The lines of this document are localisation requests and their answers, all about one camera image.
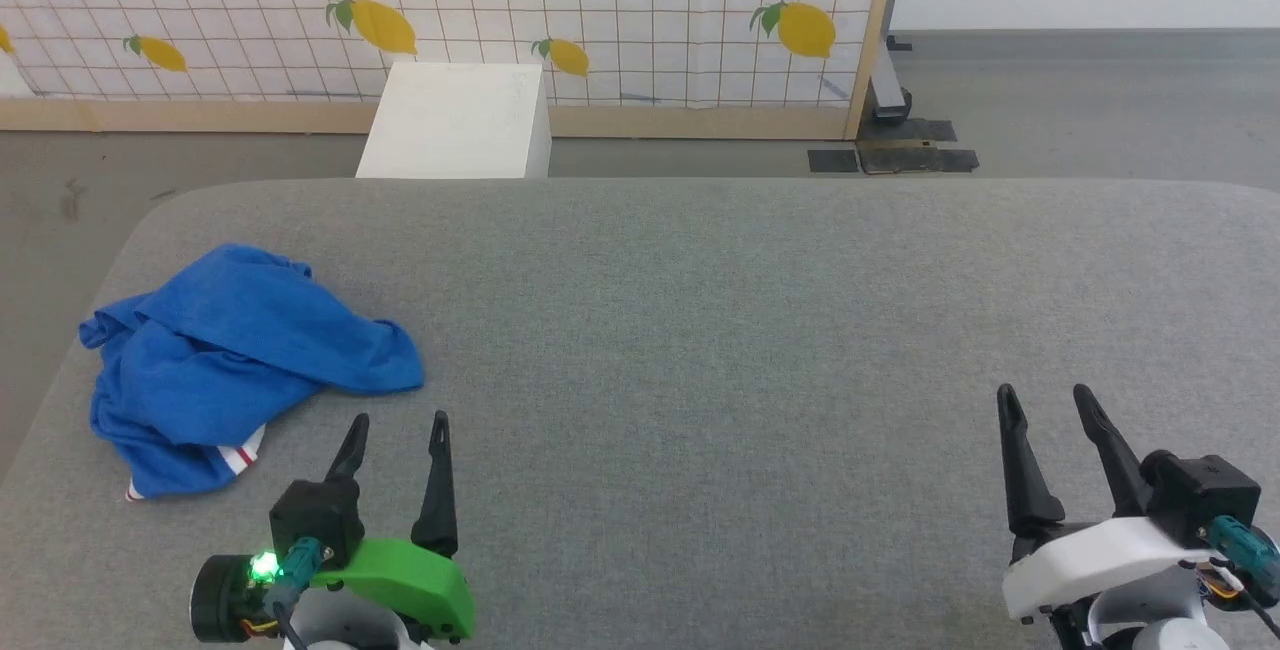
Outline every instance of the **gray fabric table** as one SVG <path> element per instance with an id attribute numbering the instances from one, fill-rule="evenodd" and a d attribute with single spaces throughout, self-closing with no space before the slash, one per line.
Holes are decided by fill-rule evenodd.
<path id="1" fill-rule="evenodd" d="M 1038 180 L 302 180 L 183 194 L 97 302 L 242 241 L 403 322 L 426 389 L 325 394 L 224 491 L 129 504 L 73 348 L 0 489 L 6 650 L 193 647 L 206 555 L 268 545 L 351 418 L 370 536 L 407 536 L 453 418 L 481 649 L 1051 647 L 1005 617 L 995 392 L 1073 518 L 1110 496 L 1093 386 L 1139 456 L 1216 450 L 1280 531 L 1280 200 Z M 1230 641 L 1252 617 L 1213 615 Z"/>

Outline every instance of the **blue towel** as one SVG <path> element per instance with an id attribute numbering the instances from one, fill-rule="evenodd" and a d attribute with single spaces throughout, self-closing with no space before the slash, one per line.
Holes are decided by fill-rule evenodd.
<path id="1" fill-rule="evenodd" d="M 307 264 L 247 244 L 97 308 L 79 339 L 102 349 L 90 425 L 132 468 L 131 500 L 227 485 L 257 458 L 266 422 L 321 386 L 422 385 L 403 328 L 356 316 Z"/>

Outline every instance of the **wire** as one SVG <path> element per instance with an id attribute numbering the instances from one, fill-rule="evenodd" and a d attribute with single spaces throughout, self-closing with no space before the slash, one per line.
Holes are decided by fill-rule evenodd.
<path id="1" fill-rule="evenodd" d="M 1267 610 L 1262 606 L 1262 604 L 1258 603 L 1257 598 L 1254 598 L 1253 594 L 1251 594 L 1248 590 L 1242 590 L 1240 596 L 1243 596 L 1244 601 L 1249 604 L 1249 609 L 1252 609 L 1253 613 L 1257 614 L 1263 623 L 1266 623 L 1267 630 L 1271 631 L 1271 635 L 1280 638 L 1280 626 L 1277 626 L 1276 622 L 1271 619 L 1271 613 L 1267 613 Z"/>
<path id="2" fill-rule="evenodd" d="M 293 626 L 289 624 L 289 613 L 284 612 L 284 603 L 275 603 L 271 609 L 275 610 L 275 618 L 280 623 L 280 630 L 284 631 L 284 638 L 289 641 L 293 650 L 307 650 L 307 644 L 302 642 L 298 633 L 293 631 Z"/>
<path id="3" fill-rule="evenodd" d="M 1220 596 L 1222 600 L 1231 600 L 1236 595 L 1239 595 L 1239 591 L 1231 589 L 1230 586 L 1231 583 L 1226 578 L 1221 577 L 1220 573 L 1217 573 L 1219 569 L 1220 568 L 1201 569 L 1197 573 L 1199 575 L 1201 585 L 1203 585 L 1213 595 Z M 1217 576 L 1217 578 L 1221 580 L 1222 585 L 1226 585 L 1226 587 L 1221 587 L 1217 582 L 1215 582 L 1213 576 Z"/>
<path id="4" fill-rule="evenodd" d="M 271 621 L 271 622 L 268 622 L 268 623 L 261 623 L 261 624 L 253 624 L 253 623 L 247 622 L 244 619 L 242 619 L 241 623 L 244 627 L 244 630 L 247 630 L 250 632 L 250 635 L 264 635 L 266 632 L 270 632 L 271 630 L 274 630 L 276 627 L 276 624 L 279 624 L 275 621 Z"/>
<path id="5" fill-rule="evenodd" d="M 1210 591 L 1213 592 L 1213 595 L 1220 596 L 1222 600 L 1234 600 L 1240 595 L 1239 592 L 1224 592 L 1219 590 L 1217 586 L 1213 585 L 1212 582 L 1206 582 L 1204 585 L 1208 586 Z"/>
<path id="6" fill-rule="evenodd" d="M 1277 626 L 1276 622 L 1271 619 L 1271 614 L 1267 613 L 1266 608 L 1263 608 L 1261 603 L 1258 603 L 1258 599 L 1254 598 L 1253 594 L 1244 587 L 1244 583 L 1240 582 L 1240 578 L 1236 577 L 1230 568 L 1216 568 L 1216 569 L 1217 575 L 1222 580 L 1225 580 L 1228 585 L 1231 586 L 1231 590 L 1235 591 L 1235 595 L 1239 595 L 1240 598 L 1244 599 L 1245 603 L 1249 604 L 1249 609 L 1252 609 L 1253 613 L 1258 615 L 1258 619 L 1261 619 L 1262 623 L 1267 626 L 1267 630 L 1271 631 L 1271 635 L 1276 636 L 1276 638 L 1280 640 L 1280 626 Z"/>

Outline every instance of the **green led light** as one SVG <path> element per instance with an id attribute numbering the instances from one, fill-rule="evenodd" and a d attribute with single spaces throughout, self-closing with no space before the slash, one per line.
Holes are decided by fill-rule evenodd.
<path id="1" fill-rule="evenodd" d="M 265 550 L 253 555 L 248 562 L 248 577 L 259 585 L 271 582 L 280 572 L 280 563 L 275 560 L 275 553 Z"/>

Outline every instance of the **red and white striped fabric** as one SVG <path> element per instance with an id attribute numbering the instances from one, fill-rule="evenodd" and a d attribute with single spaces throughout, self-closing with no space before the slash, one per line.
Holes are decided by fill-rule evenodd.
<path id="1" fill-rule="evenodd" d="M 227 467 L 230 468 L 232 473 L 242 473 L 252 463 L 256 462 L 256 459 L 257 459 L 257 448 L 259 448 L 259 445 L 262 444 L 262 431 L 265 431 L 265 430 L 266 430 L 265 425 L 261 426 L 261 427 L 257 427 L 257 430 L 253 431 L 253 435 L 250 435 L 248 440 L 246 440 L 243 445 L 238 445 L 238 447 L 219 445 L 218 447 L 218 454 L 221 456 L 223 462 L 227 463 Z M 128 502 L 131 502 L 131 503 L 133 500 L 146 500 L 146 496 L 143 496 L 141 493 L 138 493 L 138 489 L 133 486 L 133 479 L 129 479 L 129 486 L 128 486 L 127 490 L 124 490 L 124 499 L 128 500 Z"/>

